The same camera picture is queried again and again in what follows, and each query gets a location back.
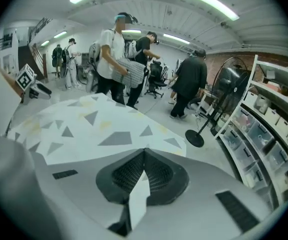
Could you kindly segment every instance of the black t-shirt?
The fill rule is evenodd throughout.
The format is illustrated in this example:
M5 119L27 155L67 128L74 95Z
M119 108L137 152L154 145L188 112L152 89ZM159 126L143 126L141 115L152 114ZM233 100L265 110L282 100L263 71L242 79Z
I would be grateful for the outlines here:
M135 61L140 64L146 65L148 62L148 56L143 53L143 50L150 49L150 39L146 36L139 38L136 41L136 51L142 50L136 57Z
M173 90L187 99L192 99L199 88L205 88L207 79L207 66L204 61L190 57L185 59L176 72L178 79Z

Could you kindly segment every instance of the standing fan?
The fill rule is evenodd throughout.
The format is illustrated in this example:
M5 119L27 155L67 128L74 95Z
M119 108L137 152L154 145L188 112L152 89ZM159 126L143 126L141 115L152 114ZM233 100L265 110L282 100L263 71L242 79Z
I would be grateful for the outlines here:
M200 133L211 120L214 120L217 113L220 114L217 118L219 120L222 114L230 114L234 111L245 92L249 76L250 71L247 71L245 63L240 58L232 57L224 62L215 76L211 90L211 95L214 97L213 113L199 132L188 130L185 133L192 145L198 148L204 145L204 139Z

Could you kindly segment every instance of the concrete floor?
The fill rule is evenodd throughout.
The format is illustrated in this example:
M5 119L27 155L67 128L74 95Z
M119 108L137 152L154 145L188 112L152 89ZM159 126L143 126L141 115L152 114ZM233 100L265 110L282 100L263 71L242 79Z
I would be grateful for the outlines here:
M31 115L50 105L87 95L85 85L80 89L73 88L72 90L62 90L62 84L60 81L61 80L55 80L54 75L50 75L46 86L53 92L51 99L33 99L30 100L27 105L21 104L14 115L12 127L19 125ZM173 107L173 105L168 103L171 90L167 88L159 90L161 93L164 91L165 94L163 98L158 96L157 99L154 99L154 96L151 94L140 97L138 99L139 103L136 104L136 107L141 113L146 114L151 119L162 124L183 138L185 138L185 132L189 129L198 131L198 129L205 123L205 119L202 118L201 120L198 120L194 115L194 111L189 109L185 110L185 113L189 115L183 120L170 118L169 114ZM232 167L229 157L224 153L220 143L217 140L214 140L209 127L206 127L201 135L205 141L204 146L201 148L194 147L185 138L187 146L186 156L191 159L214 165L235 177L234 167Z

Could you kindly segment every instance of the black slot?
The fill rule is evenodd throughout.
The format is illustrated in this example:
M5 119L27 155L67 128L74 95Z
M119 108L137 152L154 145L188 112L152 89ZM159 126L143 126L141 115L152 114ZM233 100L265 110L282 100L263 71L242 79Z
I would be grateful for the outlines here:
M246 151L246 148L243 148L243 150L244 150L244 152L245 152L246 156L247 156L247 157L250 157L250 154L249 154L249 153L247 153L247 151Z
M230 191L215 195L243 233L259 223L258 219Z
M260 128L260 130L265 134L267 132L267 130L265 129L264 126L262 126L261 124L258 126L258 128Z
M282 154L282 150L279 151L279 155L283 158L284 162L286 162L286 159L284 158L284 156Z
M234 138L237 137L237 135L231 130L230 133L233 135Z
M245 111L245 110L241 110L241 112L245 115L245 116L248 116L248 113Z
M259 170L256 171L256 175L257 175L259 181L261 182L263 180L263 178L260 176Z
M57 173L53 173L53 176L56 180L62 179L62 178L66 178L72 175L77 174L78 172L76 172L75 170L66 170L66 171L61 171L61 172L57 172Z

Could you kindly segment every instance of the white shelf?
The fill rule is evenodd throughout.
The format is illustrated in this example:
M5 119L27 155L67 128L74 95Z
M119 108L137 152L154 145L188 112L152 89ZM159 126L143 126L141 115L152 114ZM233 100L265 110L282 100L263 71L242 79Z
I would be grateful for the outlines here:
M225 137L223 134L220 134L219 135L220 139L222 140L222 142L224 143L225 147L227 148L230 156L232 157L236 167L237 167L237 170L238 170L238 173L242 179L242 182L245 186L248 187L248 183L247 183L247 180L246 180L246 177L245 177L245 172L244 170L240 167L240 164L239 164L239 161L237 160L236 156L235 156L235 153L234 151L231 149L231 147L229 146L229 144L227 143Z
M263 61L257 61L256 63L262 69L265 77L267 76L267 71L274 70L275 78L269 80L288 88L288 68Z
M282 134L279 133L279 129L276 127L276 125L267 122L266 119L265 119L265 116L264 116L262 113L260 113L257 109L255 109L254 107L249 106L249 105L248 105L247 103L245 103L244 101L242 102L242 104L243 104L244 106L248 107L250 110L252 110L252 111L253 111L255 114L257 114L260 118L262 118L262 119L266 122L266 124L268 124L268 125L275 131L275 133L279 136L279 138L282 140L282 142L288 147L288 139L287 139L284 135L282 135Z
M279 192L279 188L278 188L278 185L277 185L276 180L275 180L275 173L270 168L270 165L266 161L266 159L265 159L264 155L262 154L262 152L260 150L258 150L257 146L254 144L252 139L247 135L247 133L236 122L234 122L233 120L232 120L232 123L239 129L239 131L243 134L243 136L251 144L251 146L254 148L254 150L258 154L259 159L264 164L264 167L265 167L265 169L266 169L266 171L267 171L267 173L269 175L269 178L270 178L270 180L272 182L273 188L275 189L278 205L281 205L284 201L283 201L282 194Z
M288 97L274 91L273 89L263 85L260 82L250 81L254 85L257 91L272 101L280 109L284 110L288 114Z

